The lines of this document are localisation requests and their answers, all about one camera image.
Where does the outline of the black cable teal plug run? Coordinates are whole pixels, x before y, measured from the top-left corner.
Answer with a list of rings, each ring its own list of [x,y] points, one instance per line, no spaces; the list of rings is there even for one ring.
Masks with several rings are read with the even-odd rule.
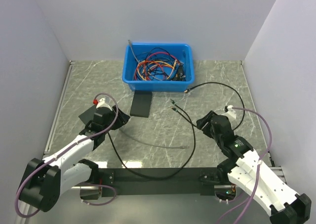
[[[197,128],[197,126],[192,122],[191,118],[189,117],[188,113],[182,109],[180,106],[176,104],[176,102],[171,99],[171,109],[182,116],[192,127]]]

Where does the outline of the black network switch box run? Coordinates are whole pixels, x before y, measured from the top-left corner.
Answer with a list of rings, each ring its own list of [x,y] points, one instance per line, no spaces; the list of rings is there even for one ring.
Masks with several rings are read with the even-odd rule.
[[[87,126],[93,121],[94,113],[96,112],[96,105],[91,106],[86,111],[79,115],[79,119]]]

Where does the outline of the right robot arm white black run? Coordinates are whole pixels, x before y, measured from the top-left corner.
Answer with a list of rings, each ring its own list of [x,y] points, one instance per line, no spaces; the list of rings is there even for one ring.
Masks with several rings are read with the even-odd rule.
[[[271,223],[304,224],[310,218],[311,199],[289,187],[245,138],[234,133],[231,121],[236,116],[235,108],[230,106],[222,115],[210,111],[197,120],[197,128],[213,139],[227,157],[217,166],[218,181],[242,189],[249,195],[245,208],[256,201]]]

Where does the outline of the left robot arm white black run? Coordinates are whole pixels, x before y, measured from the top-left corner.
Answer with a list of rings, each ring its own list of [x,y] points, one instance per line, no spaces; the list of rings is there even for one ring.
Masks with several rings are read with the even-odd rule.
[[[108,131],[124,126],[130,116],[116,106],[94,105],[80,114],[79,119],[84,129],[72,142],[42,160],[34,158],[27,164],[16,202],[22,201],[47,212],[63,193],[77,184],[100,187],[98,164],[84,157],[105,140]]]

